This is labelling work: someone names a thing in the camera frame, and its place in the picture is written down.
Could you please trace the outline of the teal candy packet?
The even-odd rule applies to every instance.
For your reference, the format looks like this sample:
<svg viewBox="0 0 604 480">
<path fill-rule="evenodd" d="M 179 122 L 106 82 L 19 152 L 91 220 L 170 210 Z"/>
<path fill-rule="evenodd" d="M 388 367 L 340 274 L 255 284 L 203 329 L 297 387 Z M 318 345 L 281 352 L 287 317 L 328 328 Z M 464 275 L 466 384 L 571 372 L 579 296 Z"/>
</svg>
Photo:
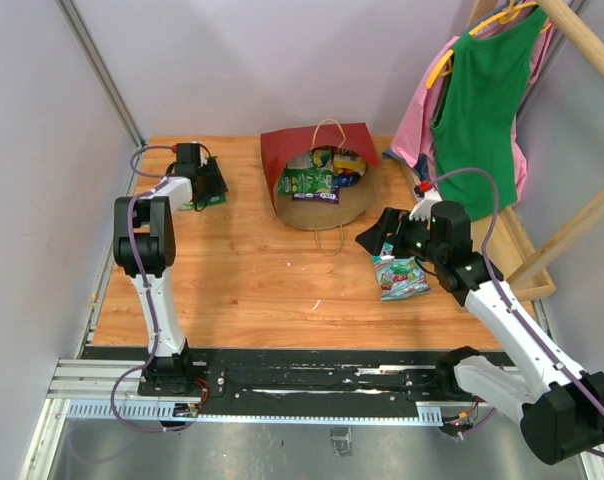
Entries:
<svg viewBox="0 0 604 480">
<path fill-rule="evenodd" d="M 381 289 L 380 300 L 403 300 L 430 291 L 425 272 L 414 257 L 396 258 L 393 246 L 384 243 L 380 254 L 372 257 L 373 268 Z"/>
</svg>

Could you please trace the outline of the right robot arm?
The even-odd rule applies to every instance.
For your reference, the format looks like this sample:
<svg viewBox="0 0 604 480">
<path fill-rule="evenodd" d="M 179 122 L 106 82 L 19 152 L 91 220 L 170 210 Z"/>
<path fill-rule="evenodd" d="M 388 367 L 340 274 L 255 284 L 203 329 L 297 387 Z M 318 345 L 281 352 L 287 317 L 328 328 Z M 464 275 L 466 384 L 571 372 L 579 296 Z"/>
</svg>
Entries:
<svg viewBox="0 0 604 480">
<path fill-rule="evenodd" d="M 435 387 L 448 400 L 468 393 L 513 421 L 532 453 L 554 465 L 589 452 L 604 457 L 604 373 L 587 372 L 522 307 L 500 271 L 473 247 L 464 207 L 438 201 L 424 217 L 387 208 L 357 243 L 378 255 L 434 266 L 440 286 L 493 334 L 518 372 L 510 374 L 471 347 L 446 354 Z"/>
</svg>

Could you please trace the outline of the yellow clothes hanger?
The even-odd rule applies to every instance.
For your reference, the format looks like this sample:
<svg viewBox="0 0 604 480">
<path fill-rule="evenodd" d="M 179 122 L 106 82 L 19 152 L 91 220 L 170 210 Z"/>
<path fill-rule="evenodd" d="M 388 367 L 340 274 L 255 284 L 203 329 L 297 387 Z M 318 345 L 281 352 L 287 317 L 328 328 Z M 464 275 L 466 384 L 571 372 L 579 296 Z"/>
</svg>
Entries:
<svg viewBox="0 0 604 480">
<path fill-rule="evenodd" d="M 511 23 L 518 18 L 522 10 L 533 7 L 538 7 L 536 1 L 509 1 L 507 5 L 497 13 L 490 14 L 486 19 L 480 20 L 477 25 L 472 27 L 466 34 L 462 35 L 437 61 L 425 80 L 426 89 L 430 90 L 438 78 L 443 78 L 452 73 L 454 56 L 464 47 L 471 44 L 473 37 L 484 32 L 493 24 L 506 25 Z"/>
</svg>

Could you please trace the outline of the red brown paper bag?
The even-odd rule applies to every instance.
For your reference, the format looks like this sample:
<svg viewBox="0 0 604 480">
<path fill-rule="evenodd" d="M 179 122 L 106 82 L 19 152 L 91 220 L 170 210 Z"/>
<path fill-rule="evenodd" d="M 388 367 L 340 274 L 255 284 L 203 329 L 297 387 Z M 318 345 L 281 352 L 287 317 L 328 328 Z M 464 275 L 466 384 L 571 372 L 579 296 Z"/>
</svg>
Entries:
<svg viewBox="0 0 604 480">
<path fill-rule="evenodd" d="M 260 151 L 273 210 L 289 227 L 344 238 L 377 200 L 380 159 L 364 123 L 325 119 L 263 133 Z"/>
</svg>

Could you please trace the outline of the green Fox's candy packet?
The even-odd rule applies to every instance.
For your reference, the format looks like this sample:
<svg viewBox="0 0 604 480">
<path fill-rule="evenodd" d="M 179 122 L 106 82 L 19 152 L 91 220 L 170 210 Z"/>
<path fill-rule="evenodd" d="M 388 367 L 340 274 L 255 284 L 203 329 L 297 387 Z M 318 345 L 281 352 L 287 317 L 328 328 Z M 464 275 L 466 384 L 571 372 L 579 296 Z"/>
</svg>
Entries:
<svg viewBox="0 0 604 480">
<path fill-rule="evenodd" d="M 180 207 L 181 211 L 201 212 L 209 206 L 226 201 L 227 183 L 218 164 L 218 157 L 207 157 L 195 170 L 193 198 Z"/>
</svg>

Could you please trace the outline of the green tank top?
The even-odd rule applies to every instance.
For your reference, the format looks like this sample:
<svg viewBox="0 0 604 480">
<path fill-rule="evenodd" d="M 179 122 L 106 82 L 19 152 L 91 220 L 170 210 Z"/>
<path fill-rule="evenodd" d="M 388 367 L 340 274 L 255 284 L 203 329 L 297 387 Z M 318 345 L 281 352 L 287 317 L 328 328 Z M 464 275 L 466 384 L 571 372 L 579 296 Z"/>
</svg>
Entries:
<svg viewBox="0 0 604 480">
<path fill-rule="evenodd" d="M 468 167 L 486 171 L 499 191 L 500 208 L 517 200 L 511 127 L 546 20 L 535 7 L 506 31 L 473 37 L 454 56 L 446 97 L 432 123 L 436 175 Z"/>
</svg>

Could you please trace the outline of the pink shirt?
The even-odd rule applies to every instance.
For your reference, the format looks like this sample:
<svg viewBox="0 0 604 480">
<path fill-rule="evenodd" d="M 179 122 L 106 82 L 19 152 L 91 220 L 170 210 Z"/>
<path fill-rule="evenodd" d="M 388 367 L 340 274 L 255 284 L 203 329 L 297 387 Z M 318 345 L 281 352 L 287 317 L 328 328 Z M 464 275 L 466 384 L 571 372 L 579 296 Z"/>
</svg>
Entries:
<svg viewBox="0 0 604 480">
<path fill-rule="evenodd" d="M 493 24 L 484 32 L 480 33 L 478 37 L 489 38 L 502 31 L 506 31 L 506 25 Z M 549 27 L 549 29 L 538 36 L 534 43 L 530 59 L 531 75 L 528 80 L 529 85 L 533 85 L 537 81 L 554 31 L 555 29 L 553 26 Z M 403 157 L 410 166 L 414 166 L 418 160 L 418 155 L 424 153 L 428 158 L 431 178 L 436 176 L 435 144 L 431 125 L 437 107 L 439 107 L 439 103 L 446 97 L 448 86 L 443 77 L 438 78 L 434 86 L 430 90 L 427 90 L 425 87 L 425 80 L 437 61 L 459 38 L 459 36 L 453 36 L 432 60 L 421 79 L 421 83 L 418 84 L 418 87 L 409 102 L 404 117 L 395 133 L 391 147 L 389 147 L 394 153 Z M 527 159 L 517 143 L 516 118 L 514 118 L 511 127 L 511 147 L 514 162 L 515 188 L 517 192 L 515 204 L 517 204 L 521 199 L 527 180 Z"/>
</svg>

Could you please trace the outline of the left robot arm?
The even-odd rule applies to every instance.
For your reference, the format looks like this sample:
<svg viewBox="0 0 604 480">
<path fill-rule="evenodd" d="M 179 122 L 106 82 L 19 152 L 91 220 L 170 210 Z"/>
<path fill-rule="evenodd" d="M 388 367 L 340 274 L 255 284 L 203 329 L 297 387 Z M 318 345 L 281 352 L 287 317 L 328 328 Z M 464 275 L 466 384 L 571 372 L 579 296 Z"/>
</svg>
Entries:
<svg viewBox="0 0 604 480">
<path fill-rule="evenodd" d="M 198 389 L 208 394 L 206 379 L 193 364 L 188 340 L 179 324 L 172 290 L 177 247 L 173 214 L 184 206 L 200 212 L 211 199 L 226 195 L 228 187 L 217 159 L 199 142 L 148 145 L 140 154 L 167 150 L 174 155 L 163 174 L 147 173 L 158 183 L 149 190 L 114 201 L 112 250 L 140 300 L 148 334 L 148 357 L 138 393 L 143 396 L 186 396 Z"/>
</svg>

